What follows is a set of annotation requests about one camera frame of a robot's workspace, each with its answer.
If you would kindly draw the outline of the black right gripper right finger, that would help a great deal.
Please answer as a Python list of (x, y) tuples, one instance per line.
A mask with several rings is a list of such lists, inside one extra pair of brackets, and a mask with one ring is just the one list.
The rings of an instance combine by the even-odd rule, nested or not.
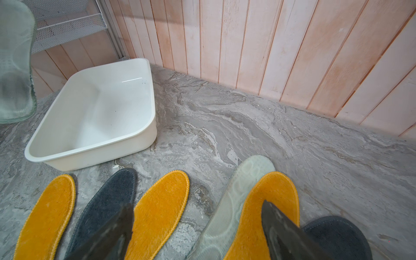
[(331, 259), (317, 243), (267, 200), (262, 204), (261, 220), (272, 260)]

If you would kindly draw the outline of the pale green mesh insole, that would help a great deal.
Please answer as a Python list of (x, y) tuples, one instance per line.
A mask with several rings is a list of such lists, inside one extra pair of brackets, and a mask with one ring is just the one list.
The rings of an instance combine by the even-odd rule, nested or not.
[(30, 118), (37, 109), (31, 70), (36, 20), (21, 1), (1, 1), (1, 124)]
[(225, 257), (236, 236), (248, 193), (263, 176), (274, 171), (273, 162), (261, 155), (240, 163), (216, 211), (186, 256), (187, 260), (222, 260)]

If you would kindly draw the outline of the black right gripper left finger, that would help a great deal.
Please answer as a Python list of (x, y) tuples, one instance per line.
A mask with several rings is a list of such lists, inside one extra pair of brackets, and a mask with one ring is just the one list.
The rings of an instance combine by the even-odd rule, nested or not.
[(132, 238), (133, 205), (128, 203), (67, 260), (123, 260)]

